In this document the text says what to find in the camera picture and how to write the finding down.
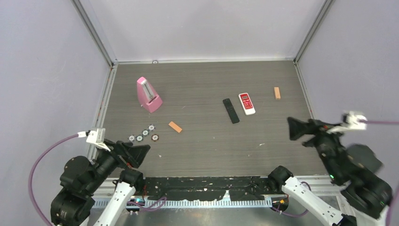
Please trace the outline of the white remote control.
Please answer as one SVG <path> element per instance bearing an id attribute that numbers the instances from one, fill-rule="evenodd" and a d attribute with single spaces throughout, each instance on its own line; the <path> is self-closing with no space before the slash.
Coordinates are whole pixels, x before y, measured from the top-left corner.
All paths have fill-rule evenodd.
<path id="1" fill-rule="evenodd" d="M 253 115 L 256 113 L 256 110 L 248 93 L 240 93 L 238 94 L 238 97 L 245 115 Z"/>

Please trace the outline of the black remote control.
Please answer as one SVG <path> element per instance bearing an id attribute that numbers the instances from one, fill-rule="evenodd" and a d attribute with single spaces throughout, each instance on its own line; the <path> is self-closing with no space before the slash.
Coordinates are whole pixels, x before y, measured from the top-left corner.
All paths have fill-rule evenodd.
<path id="1" fill-rule="evenodd" d="M 232 105 L 231 100 L 229 98 L 223 99 L 223 104 L 225 106 L 225 109 L 226 109 L 229 117 L 230 117 L 230 120 L 231 120 L 232 124 L 240 122 L 239 117 L 238 117 L 238 115 L 237 115 L 237 113 L 236 113 L 236 111 L 235 111 L 235 109 L 234 109 L 234 107 Z"/>

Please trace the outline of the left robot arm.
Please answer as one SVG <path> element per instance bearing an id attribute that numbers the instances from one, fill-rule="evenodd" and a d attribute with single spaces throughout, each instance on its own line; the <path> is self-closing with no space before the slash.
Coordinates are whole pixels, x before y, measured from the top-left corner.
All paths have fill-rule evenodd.
<path id="1" fill-rule="evenodd" d="M 97 221 L 100 226 L 113 226 L 131 196 L 144 190 L 144 176 L 138 168 L 150 149 L 150 145 L 134 146 L 106 139 L 97 147 L 94 163 L 84 156 L 71 158 L 60 176 L 62 189 L 51 203 L 51 222 L 56 226 L 82 225 L 95 204 L 95 191 L 117 168 L 122 168 L 112 200 Z"/>

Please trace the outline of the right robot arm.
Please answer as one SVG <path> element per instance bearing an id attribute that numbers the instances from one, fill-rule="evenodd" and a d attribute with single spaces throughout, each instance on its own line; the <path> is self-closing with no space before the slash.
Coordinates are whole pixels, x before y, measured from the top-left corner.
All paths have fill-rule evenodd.
<path id="1" fill-rule="evenodd" d="M 392 187 L 377 176 L 383 163 L 366 145 L 345 147 L 340 138 L 347 131 L 366 130 L 367 118 L 357 112 L 342 115 L 340 123 L 316 119 L 301 121 L 288 117 L 290 140 L 304 135 L 310 139 L 305 147 L 316 149 L 333 185 L 342 186 L 341 195 L 352 207 L 353 214 L 344 214 L 315 195 L 283 166 L 269 175 L 269 188 L 299 202 L 325 226 L 384 226 L 394 199 Z"/>

